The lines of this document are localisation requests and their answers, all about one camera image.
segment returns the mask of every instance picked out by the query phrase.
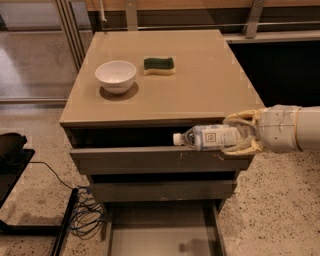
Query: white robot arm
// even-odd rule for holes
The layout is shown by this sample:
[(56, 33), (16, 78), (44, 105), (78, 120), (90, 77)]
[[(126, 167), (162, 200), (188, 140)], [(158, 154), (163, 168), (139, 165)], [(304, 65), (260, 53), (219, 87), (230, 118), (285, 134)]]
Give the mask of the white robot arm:
[(228, 155), (320, 150), (320, 107), (276, 105), (235, 113), (223, 122), (250, 125), (255, 130), (255, 136), (249, 138), (250, 147), (226, 148), (223, 152)]

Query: white bowl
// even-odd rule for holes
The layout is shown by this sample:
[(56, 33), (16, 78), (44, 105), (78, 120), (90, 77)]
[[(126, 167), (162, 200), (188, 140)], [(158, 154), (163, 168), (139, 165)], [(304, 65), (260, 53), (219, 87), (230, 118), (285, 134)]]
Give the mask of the white bowl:
[(131, 88), (136, 73), (136, 67), (130, 62), (110, 61), (98, 67), (95, 75), (105, 90), (122, 94)]

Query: sponge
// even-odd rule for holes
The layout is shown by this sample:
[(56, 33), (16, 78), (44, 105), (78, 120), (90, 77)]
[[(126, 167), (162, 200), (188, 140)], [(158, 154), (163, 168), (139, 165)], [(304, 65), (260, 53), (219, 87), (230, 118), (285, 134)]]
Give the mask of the sponge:
[(147, 58), (144, 59), (144, 75), (173, 75), (175, 67), (173, 59), (170, 58)]

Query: drawer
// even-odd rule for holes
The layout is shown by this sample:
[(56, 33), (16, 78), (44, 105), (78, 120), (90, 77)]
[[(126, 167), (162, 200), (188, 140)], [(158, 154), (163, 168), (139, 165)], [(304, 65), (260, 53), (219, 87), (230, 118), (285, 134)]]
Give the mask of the drawer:
[(184, 146), (81, 148), (70, 155), (84, 175), (246, 170), (252, 156), (225, 156)]
[(225, 199), (232, 196), (234, 180), (96, 183), (90, 190), (97, 202), (137, 202)]

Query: water bottle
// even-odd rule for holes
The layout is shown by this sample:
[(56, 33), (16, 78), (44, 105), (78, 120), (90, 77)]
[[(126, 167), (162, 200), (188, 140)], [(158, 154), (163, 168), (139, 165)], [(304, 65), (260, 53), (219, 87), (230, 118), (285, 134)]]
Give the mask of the water bottle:
[(243, 144), (254, 136), (249, 125), (197, 125), (185, 133), (173, 135), (174, 145), (185, 145), (197, 151), (223, 150)]

